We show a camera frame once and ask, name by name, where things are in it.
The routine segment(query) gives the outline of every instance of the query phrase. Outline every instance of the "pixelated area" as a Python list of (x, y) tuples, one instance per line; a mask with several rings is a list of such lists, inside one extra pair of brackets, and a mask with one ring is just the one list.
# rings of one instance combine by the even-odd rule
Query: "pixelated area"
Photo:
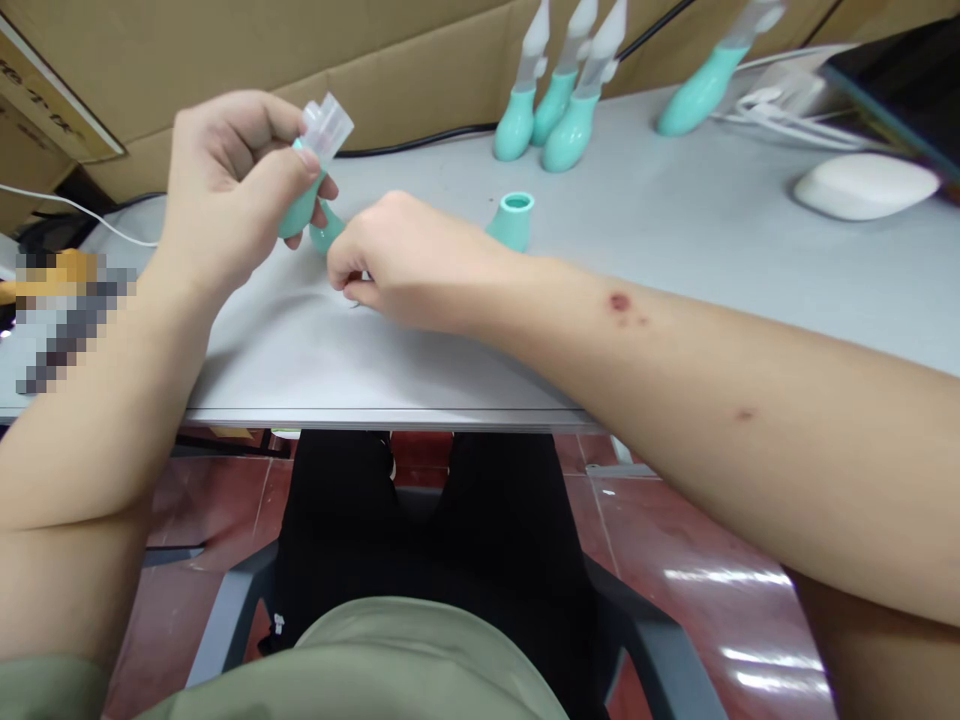
[(34, 326), (36, 358), (16, 380), (17, 393), (51, 392), (61, 368), (92, 349), (118, 298), (136, 290), (136, 271), (108, 268), (102, 255), (77, 250), (17, 258), (16, 326)]

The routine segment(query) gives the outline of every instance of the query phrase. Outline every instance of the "sleeve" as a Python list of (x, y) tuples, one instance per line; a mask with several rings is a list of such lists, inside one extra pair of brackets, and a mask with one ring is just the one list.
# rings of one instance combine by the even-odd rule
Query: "sleeve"
[(99, 720), (108, 682), (101, 667), (68, 655), (0, 663), (0, 718)]

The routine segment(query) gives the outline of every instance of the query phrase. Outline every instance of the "white table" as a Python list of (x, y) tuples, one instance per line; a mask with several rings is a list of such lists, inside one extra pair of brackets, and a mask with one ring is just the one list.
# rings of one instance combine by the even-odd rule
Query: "white table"
[[(669, 90), (603, 102), (580, 164), (551, 175), (531, 149), (496, 162), (477, 137), (337, 161), (345, 219), (393, 188), (485, 225), (498, 199), (536, 198), (530, 252), (775, 318), (960, 376), (960, 211), (934, 199), (843, 223), (787, 190), (830, 153), (707, 122), (682, 139), (650, 128)], [(164, 201), (120, 214), (156, 239)], [(142, 269), (150, 251), (103, 228), (84, 244)], [(27, 404), (14, 379), (35, 347), (0, 346), (0, 418)], [(243, 427), (554, 429), (589, 416), (531, 371), (477, 343), (406, 330), (334, 293), (309, 243), (277, 246), (214, 325), (187, 419)]]

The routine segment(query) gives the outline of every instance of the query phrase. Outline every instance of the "white mouse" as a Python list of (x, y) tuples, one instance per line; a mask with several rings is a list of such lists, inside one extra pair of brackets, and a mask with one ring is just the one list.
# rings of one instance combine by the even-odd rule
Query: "white mouse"
[(817, 165), (796, 184), (793, 195), (814, 210), (841, 220), (893, 215), (933, 195), (940, 179), (905, 160), (859, 153)]

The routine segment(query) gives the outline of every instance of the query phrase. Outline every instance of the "olive green shirt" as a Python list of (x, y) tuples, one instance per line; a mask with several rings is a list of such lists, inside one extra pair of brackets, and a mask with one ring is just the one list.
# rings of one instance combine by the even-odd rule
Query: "olive green shirt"
[[(107, 674), (69, 656), (0, 664), (3, 720), (98, 720)], [(184, 690), (140, 720), (565, 720), (506, 635), (459, 608), (364, 598), (317, 620), (292, 650)]]

